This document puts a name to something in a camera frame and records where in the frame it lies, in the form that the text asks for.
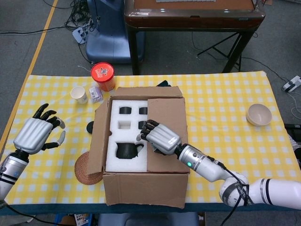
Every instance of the red canister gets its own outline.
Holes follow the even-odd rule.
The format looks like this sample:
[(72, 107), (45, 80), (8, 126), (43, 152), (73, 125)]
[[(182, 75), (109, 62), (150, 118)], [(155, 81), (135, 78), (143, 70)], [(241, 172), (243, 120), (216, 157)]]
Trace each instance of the red canister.
[(91, 76), (103, 91), (110, 91), (115, 88), (114, 68), (108, 63), (95, 64), (91, 69)]

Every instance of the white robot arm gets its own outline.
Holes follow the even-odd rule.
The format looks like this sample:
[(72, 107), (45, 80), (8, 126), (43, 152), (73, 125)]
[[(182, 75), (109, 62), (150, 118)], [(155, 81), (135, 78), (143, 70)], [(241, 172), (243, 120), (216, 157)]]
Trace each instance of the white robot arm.
[(140, 139), (149, 141), (157, 153), (176, 154), (181, 162), (210, 182), (224, 180), (219, 196), (226, 205), (265, 203), (301, 210), (299, 182), (261, 178), (249, 185), (244, 175), (228, 170), (221, 162), (195, 147), (182, 144), (177, 134), (153, 120), (147, 120), (137, 136), (137, 140)]
[(55, 111), (50, 110), (42, 115), (46, 107), (48, 104), (42, 105), (33, 117), (26, 121), (14, 139), (16, 151), (10, 153), (0, 165), (0, 209), (6, 206), (4, 199), (28, 165), (29, 155), (58, 147), (65, 139), (63, 131), (56, 142), (45, 143), (54, 128), (57, 126), (65, 128), (64, 122), (58, 117), (48, 119), (50, 115), (56, 113)]

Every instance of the gingham tablecloth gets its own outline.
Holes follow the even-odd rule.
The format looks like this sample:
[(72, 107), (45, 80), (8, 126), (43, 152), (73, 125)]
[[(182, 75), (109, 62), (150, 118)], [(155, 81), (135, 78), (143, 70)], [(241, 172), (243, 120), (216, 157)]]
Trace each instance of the gingham tablecloth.
[[(228, 169), (240, 172), (250, 183), (258, 178), (301, 181), (301, 173), (281, 120), (265, 72), (116, 76), (116, 86), (156, 86), (167, 80), (179, 86), (186, 101), (189, 142)], [(100, 103), (77, 104), (70, 97), (74, 86), (92, 85), (90, 77), (31, 75), (14, 119), (4, 156), (13, 152), (13, 140), (27, 118), (43, 103), (66, 124), (66, 139), (55, 149), (30, 156), (30, 163), (6, 198), (10, 204), (105, 203), (103, 183), (86, 186), (77, 181), (74, 163), (89, 150), (86, 125), (94, 120)], [(109, 93), (103, 92), (105, 98)], [(265, 104), (273, 115), (270, 125), (255, 127), (246, 121), (251, 104)], [(56, 128), (48, 141), (56, 141)], [(186, 202), (221, 202), (222, 181), (209, 183), (191, 172)]]

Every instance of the gray carpet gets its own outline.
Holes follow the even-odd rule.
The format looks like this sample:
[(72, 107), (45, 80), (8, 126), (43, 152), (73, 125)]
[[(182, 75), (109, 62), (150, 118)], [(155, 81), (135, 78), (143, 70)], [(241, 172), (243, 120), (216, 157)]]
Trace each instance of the gray carpet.
[[(71, 0), (59, 0), (58, 6), (66, 7)], [(50, 7), (42, 0), (0, 0), (0, 32), (28, 32), (43, 29)], [(301, 4), (274, 0), (266, 6), (266, 18), (252, 38), (243, 56), (251, 57), (268, 65), (280, 76), (291, 79), (301, 71)], [(61, 26), (69, 17), (69, 9), (56, 9), (50, 27)], [(194, 32), (195, 45), (204, 49), (223, 39), (226, 33)], [(28, 36), (0, 35), (0, 136), (2, 135), (26, 72), (31, 63), (40, 34)], [(233, 40), (223, 43), (221, 50), (230, 49)], [(190, 32), (148, 32), (146, 52), (141, 64), (142, 74), (189, 74), (219, 73), (226, 61), (210, 51), (196, 58), (199, 50), (191, 41)], [(58, 29), (49, 32), (33, 69), (37, 75), (89, 76), (78, 65), (90, 65), (81, 56), (70, 31)], [(130, 65), (114, 65), (116, 74), (131, 75)], [(283, 81), (261, 64), (243, 59), (242, 71), (264, 70), (271, 82), (281, 116), (285, 123), (301, 121), (291, 115), (293, 100), (280, 88)], [(296, 96), (298, 104), (301, 99)], [(209, 213), (208, 225), (218, 225), (227, 213)], [(237, 212), (228, 225), (301, 225), (301, 212)]]

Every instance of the red lid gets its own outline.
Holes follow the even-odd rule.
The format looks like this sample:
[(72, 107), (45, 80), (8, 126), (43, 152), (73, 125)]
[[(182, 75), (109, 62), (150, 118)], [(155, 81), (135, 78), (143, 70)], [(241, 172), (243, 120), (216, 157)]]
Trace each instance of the red lid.
[(91, 69), (91, 76), (96, 82), (109, 81), (114, 76), (114, 68), (108, 63), (95, 64)]

